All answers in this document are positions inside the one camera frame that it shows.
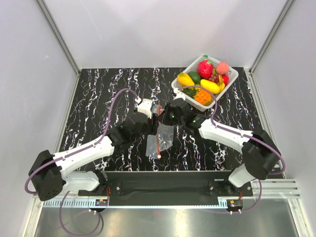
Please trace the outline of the clear zip top bag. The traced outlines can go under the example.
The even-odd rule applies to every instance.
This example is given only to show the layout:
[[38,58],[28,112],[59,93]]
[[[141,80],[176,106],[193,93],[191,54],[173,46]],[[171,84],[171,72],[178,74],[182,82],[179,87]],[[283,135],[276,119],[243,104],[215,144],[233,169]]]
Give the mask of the clear zip top bag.
[[163,109],[160,104],[153,105],[145,152],[145,156],[152,159],[161,159],[162,152],[173,146],[174,127],[158,121],[158,116],[162,112]]

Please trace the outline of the yellow orange papaya toy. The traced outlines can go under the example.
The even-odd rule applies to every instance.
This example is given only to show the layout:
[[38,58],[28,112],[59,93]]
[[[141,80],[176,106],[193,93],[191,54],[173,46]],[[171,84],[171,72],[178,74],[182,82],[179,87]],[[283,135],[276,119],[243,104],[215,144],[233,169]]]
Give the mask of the yellow orange papaya toy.
[[193,89],[192,86],[195,85],[191,77],[187,73],[184,73],[184,72],[180,73],[177,76],[177,81],[180,83],[181,86],[183,87],[187,86],[187,89]]

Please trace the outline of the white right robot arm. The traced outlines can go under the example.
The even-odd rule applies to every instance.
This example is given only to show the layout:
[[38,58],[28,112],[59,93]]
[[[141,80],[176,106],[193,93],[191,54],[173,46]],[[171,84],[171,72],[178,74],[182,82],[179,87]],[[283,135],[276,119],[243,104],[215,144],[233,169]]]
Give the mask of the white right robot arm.
[[212,140],[238,151],[243,164],[235,168],[224,183],[228,195],[237,195],[242,186],[254,179],[266,180],[281,160],[281,154],[265,130],[248,131],[214,121],[211,117],[195,113],[184,99],[168,103],[158,116],[164,125],[181,126],[187,133]]

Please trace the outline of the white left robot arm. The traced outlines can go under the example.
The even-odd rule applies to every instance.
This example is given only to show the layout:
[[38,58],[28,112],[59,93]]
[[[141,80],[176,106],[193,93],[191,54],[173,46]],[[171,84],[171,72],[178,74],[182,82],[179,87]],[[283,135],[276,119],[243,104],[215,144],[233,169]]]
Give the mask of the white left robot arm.
[[153,135],[157,127],[157,113],[148,116],[135,112],[96,141],[59,154],[40,152],[29,172],[36,194],[41,201],[56,197],[66,185],[67,174],[96,159],[127,150],[141,136]]

